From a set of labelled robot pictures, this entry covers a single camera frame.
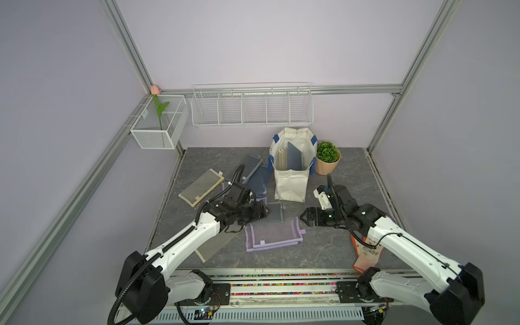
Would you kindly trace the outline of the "dark grey mesh pouch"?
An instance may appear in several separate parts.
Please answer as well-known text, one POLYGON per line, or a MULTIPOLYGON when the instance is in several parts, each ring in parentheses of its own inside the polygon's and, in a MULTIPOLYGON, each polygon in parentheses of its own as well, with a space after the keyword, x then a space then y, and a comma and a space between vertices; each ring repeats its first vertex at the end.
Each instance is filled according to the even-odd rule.
POLYGON ((266 204, 266 216, 259 223, 284 223, 285 206, 280 202, 266 204))

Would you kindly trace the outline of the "yellow mesh pouch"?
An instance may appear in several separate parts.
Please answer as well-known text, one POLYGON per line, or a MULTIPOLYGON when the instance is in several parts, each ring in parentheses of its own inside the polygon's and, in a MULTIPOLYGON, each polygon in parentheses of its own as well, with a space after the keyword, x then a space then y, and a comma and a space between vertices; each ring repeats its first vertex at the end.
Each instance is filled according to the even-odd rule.
POLYGON ((189 206, 195 208, 210 192, 212 192, 224 180, 223 173, 209 169, 197 180, 191 183, 178 196, 189 206))
POLYGON ((227 245, 239 232, 221 232, 215 237, 212 237, 204 244, 200 245, 195 253, 199 259, 205 264, 211 257, 218 253, 224 246, 227 245))
POLYGON ((287 149, 282 148, 278 151, 276 157, 276 166, 277 170, 285 171, 287 170, 287 149))

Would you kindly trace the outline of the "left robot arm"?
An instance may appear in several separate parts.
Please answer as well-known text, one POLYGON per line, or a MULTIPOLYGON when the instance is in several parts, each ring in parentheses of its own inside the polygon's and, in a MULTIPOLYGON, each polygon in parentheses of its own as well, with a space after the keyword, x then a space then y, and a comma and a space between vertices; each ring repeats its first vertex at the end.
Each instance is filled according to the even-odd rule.
POLYGON ((147 324, 168 302, 176 306, 188 300, 200 304, 211 302, 214 292, 210 277, 195 269, 185 276, 174 276, 174 271, 202 244, 230 226, 243 228, 266 218, 267 214, 266 205, 243 184, 230 184, 201 204, 194 221, 181 232, 144 254, 134 251, 125 259, 108 324, 117 323, 120 306, 125 306, 131 313, 121 321, 122 324, 132 320, 147 324))

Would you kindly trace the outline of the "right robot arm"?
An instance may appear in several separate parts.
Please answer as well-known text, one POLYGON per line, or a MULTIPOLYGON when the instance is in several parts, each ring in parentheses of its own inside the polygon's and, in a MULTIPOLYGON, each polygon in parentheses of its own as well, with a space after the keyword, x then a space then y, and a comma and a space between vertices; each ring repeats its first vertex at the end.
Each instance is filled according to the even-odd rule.
POLYGON ((394 299, 429 312, 440 324, 470 324, 485 303, 483 273, 429 248, 372 204, 357 204, 345 186, 316 189, 319 207, 307 208, 299 219, 309 227, 347 230, 368 249, 382 247, 400 258, 419 279, 392 275, 369 267, 357 279, 356 290, 366 302, 394 299))

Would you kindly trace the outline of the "dark blue mesh pouch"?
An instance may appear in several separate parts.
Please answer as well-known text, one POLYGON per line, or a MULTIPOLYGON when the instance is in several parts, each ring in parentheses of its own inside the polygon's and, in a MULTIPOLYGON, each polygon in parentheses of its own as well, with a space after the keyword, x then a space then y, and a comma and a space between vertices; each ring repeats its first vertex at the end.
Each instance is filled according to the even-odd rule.
POLYGON ((268 167, 261 165, 246 183, 247 187, 255 193, 257 199, 265 199, 267 197, 270 176, 271 171, 268 167))

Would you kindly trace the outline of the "grey mesh pouch by bag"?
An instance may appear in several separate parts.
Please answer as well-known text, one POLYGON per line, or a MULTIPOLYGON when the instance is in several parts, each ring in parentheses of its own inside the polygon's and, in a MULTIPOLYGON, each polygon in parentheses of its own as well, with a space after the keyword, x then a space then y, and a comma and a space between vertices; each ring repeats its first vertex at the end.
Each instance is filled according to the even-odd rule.
POLYGON ((242 172, 240 182, 242 184, 246 184, 251 176, 256 172, 259 166, 262 164, 264 159, 257 155, 246 155, 245 158, 240 162, 241 165, 244 165, 244 171, 242 172))

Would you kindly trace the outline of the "cream canvas tote bag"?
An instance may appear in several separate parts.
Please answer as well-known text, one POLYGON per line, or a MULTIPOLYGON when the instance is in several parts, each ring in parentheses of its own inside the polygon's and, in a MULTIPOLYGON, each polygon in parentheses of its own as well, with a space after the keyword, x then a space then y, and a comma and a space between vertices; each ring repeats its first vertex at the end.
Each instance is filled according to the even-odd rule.
POLYGON ((274 135, 268 169, 274 172, 276 200, 303 203, 316 170, 318 140, 310 128, 285 127, 274 135))

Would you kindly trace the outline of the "red patterned garden glove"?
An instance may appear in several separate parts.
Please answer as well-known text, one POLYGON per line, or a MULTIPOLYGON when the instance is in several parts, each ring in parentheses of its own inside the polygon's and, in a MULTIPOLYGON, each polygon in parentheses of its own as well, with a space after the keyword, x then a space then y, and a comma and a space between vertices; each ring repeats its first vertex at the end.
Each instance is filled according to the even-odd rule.
POLYGON ((368 268, 375 267, 379 262, 381 253, 384 250, 382 245, 378 245, 376 249, 369 249, 361 245, 358 240, 351 236, 354 249, 357 253, 357 260, 353 264, 353 269, 359 274, 364 273, 368 268))

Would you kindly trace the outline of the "green plant in pot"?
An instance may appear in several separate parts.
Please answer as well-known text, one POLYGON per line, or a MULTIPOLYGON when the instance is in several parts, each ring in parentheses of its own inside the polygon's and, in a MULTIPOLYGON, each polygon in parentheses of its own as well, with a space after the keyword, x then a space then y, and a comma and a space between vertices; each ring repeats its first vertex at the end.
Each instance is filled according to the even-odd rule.
POLYGON ((317 147, 316 158, 316 173, 326 176, 337 167, 341 153, 333 143, 320 142, 317 147))

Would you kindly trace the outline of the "artificial pink tulip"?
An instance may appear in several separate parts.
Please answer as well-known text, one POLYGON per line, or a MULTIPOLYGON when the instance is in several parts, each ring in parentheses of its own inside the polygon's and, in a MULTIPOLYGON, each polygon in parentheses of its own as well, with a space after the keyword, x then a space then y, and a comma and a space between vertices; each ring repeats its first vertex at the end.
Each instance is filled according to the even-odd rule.
POLYGON ((150 87, 150 93, 152 95, 152 99, 157 109, 157 117, 159 121, 160 130, 163 130, 162 115, 165 109, 168 107, 169 102, 160 102, 158 96, 161 94, 161 90, 157 85, 152 85, 150 87))

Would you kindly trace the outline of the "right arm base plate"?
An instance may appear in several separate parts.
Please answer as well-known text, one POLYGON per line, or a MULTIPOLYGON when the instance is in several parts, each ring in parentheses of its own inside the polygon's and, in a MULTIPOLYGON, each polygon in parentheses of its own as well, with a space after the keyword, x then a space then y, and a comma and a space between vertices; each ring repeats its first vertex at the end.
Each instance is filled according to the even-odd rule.
POLYGON ((369 284, 364 282, 337 282, 335 293, 341 303, 380 303, 385 301, 372 290, 369 284))

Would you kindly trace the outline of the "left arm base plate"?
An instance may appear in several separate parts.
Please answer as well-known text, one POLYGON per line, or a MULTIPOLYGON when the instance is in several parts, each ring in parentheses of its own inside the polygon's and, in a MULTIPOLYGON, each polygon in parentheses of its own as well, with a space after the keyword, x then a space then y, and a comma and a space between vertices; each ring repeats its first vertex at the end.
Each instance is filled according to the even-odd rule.
POLYGON ((231 298, 229 283, 213 282, 206 285, 195 299, 180 301, 181 306, 228 306, 231 298))

